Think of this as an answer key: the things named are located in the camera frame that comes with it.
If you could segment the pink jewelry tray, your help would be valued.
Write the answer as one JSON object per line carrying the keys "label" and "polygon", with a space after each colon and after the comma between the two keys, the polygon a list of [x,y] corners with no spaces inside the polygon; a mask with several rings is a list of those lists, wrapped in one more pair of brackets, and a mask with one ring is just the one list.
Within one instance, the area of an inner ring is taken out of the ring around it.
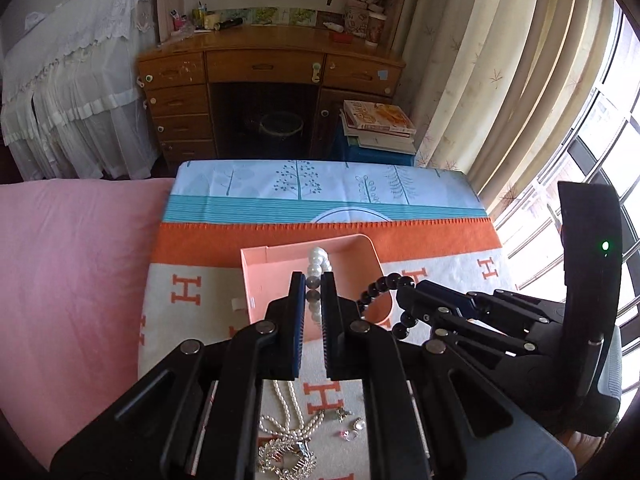
{"label": "pink jewelry tray", "polygon": [[311,251],[316,247],[328,254],[337,295],[343,298],[358,300],[384,274],[372,240],[362,234],[243,248],[241,261],[251,323],[265,317],[271,301],[288,296],[292,274],[307,272]]}

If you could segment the teal flower brooch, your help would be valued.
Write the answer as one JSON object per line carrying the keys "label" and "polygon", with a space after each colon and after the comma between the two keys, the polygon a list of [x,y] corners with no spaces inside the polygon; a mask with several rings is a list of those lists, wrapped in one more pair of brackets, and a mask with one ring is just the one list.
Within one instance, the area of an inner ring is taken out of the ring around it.
{"label": "teal flower brooch", "polygon": [[327,420],[336,420],[337,422],[344,422],[344,420],[348,419],[352,416],[352,411],[349,411],[344,406],[339,406],[338,408],[328,408],[324,411],[326,414]]}

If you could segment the white orange H blanket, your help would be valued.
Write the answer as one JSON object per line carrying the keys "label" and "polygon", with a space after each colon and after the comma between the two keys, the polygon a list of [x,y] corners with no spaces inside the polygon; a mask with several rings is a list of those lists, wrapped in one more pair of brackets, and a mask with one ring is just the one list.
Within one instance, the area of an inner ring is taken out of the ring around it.
{"label": "white orange H blanket", "polygon": [[138,373],[144,375],[186,339],[226,340],[250,324],[243,248],[362,234],[384,274],[492,292],[513,286],[508,260],[487,218],[356,223],[160,226],[142,307]]}

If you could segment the pink bed sheet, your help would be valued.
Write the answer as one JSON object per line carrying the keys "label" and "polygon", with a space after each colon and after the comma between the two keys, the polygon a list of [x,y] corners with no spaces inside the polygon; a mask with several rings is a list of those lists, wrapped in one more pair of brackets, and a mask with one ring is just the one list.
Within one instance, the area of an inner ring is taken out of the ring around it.
{"label": "pink bed sheet", "polygon": [[1,190],[1,409],[42,466],[137,380],[171,187],[42,180]]}

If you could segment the stack of books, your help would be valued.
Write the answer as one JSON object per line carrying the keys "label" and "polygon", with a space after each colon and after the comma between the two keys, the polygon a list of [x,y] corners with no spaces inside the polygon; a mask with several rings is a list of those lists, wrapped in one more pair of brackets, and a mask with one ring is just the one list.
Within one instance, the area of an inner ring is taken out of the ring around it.
{"label": "stack of books", "polygon": [[416,127],[397,105],[345,100],[341,121],[344,135],[360,148],[416,154]]}

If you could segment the blue patterned bedding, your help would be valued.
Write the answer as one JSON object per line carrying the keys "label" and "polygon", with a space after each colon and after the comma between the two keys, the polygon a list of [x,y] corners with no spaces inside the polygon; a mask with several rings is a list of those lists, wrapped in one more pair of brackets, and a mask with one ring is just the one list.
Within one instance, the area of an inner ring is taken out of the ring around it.
{"label": "blue patterned bedding", "polygon": [[297,224],[484,219],[463,174],[312,160],[194,160],[179,167],[169,223]]}

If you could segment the beige floral curtain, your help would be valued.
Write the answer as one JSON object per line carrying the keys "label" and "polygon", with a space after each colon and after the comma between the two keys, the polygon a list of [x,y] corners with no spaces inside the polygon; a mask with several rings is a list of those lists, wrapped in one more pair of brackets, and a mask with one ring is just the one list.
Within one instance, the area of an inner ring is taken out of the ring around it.
{"label": "beige floral curtain", "polygon": [[396,103],[416,164],[463,172],[492,216],[559,147],[597,79],[614,0],[406,0]]}

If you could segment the wooden desk with drawers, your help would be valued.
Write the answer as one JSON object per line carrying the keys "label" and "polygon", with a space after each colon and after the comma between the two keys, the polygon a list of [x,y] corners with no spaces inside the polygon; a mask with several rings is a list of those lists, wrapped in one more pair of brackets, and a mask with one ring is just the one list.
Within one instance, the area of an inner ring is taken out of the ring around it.
{"label": "wooden desk with drawers", "polygon": [[302,26],[238,26],[143,53],[137,71],[164,159],[320,159],[347,100],[390,102],[405,63]]}

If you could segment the white lace covered furniture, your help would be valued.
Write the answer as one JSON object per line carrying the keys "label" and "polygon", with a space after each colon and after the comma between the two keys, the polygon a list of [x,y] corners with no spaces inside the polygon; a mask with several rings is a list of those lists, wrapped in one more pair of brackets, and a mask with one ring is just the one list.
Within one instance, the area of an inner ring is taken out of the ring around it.
{"label": "white lace covered furniture", "polygon": [[136,62],[154,44],[152,0],[66,0],[9,50],[2,143],[24,180],[150,176]]}

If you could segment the window frame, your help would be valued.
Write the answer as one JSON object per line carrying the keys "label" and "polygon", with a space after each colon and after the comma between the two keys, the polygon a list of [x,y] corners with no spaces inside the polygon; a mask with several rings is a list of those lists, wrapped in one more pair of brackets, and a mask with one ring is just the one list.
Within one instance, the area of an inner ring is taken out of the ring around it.
{"label": "window frame", "polygon": [[620,202],[623,265],[616,323],[623,342],[622,400],[639,389],[639,39],[615,9],[605,55],[586,102],[533,182],[495,222],[511,280],[529,296],[565,297],[561,181],[611,185]]}

